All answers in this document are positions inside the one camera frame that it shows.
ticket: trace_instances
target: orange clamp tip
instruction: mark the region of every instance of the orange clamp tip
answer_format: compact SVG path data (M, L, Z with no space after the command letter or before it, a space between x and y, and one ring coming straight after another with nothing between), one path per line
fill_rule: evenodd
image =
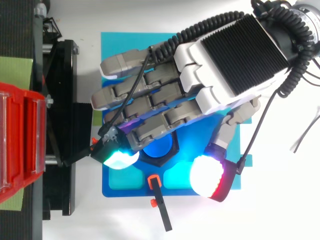
M96 138L92 138L92 144L97 144L98 140Z
M161 186L162 186L161 181L160 181L160 177L159 177L158 174L150 175L150 176L148 177L148 184L149 184L149 187L150 187L151 190L154 189L154 188L152 187L152 184L151 184L151 179L154 179L154 178L158 179L159 187L161 188Z
M158 206L157 201L156 201L155 199L151 199L151 200L150 200L150 203L151 203L151 206L152 206L153 208L155 208L155 207Z

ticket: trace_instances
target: black heat sink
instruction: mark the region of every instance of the black heat sink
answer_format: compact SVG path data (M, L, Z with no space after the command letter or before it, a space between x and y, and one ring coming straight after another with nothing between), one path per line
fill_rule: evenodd
M236 96L289 66L252 15L213 33L201 43Z

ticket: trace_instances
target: black clamp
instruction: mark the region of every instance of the black clamp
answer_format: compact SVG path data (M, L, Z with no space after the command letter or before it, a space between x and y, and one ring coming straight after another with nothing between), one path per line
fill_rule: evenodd
M161 192L161 181L158 175L154 174L148 177L148 183L151 190L153 190L155 199L151 199L151 206L155 208L158 206L166 232L172 230L171 222L165 205L164 197Z

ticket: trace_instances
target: red plastic container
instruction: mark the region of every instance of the red plastic container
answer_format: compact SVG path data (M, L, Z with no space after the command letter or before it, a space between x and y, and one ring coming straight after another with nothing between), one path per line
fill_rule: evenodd
M45 170L46 122L44 96L0 83L0 203Z

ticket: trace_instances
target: white table surface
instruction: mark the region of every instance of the white table surface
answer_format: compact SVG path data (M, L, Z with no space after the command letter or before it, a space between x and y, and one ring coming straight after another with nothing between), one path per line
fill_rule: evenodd
M178 32L229 11L252 13L249 0L51 0L50 16L64 39L80 47L78 102L88 103L101 86L101 32ZM309 70L320 76L313 63ZM320 80L308 77L320 84ZM260 98L265 106L272 91ZM320 122L298 152L290 149L320 108L320 87L303 80L287 98L276 97L251 150L253 167L242 189L218 203L200 196L164 198L173 230L165 232L151 197L106 198L102 166L85 158L76 166L76 209L52 211L44 240L318 240L320 224ZM263 110L241 126L243 153ZM98 129L92 128L92 135Z

